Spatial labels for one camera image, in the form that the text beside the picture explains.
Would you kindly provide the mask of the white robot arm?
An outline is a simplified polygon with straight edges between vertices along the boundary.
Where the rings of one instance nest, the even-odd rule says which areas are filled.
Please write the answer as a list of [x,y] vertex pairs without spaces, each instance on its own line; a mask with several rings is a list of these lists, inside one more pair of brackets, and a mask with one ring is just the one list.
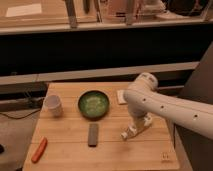
[[137,136],[151,125],[149,112],[213,139],[213,105],[163,95],[156,91],[157,87],[157,78],[145,72],[124,90],[133,120],[121,134],[124,140]]

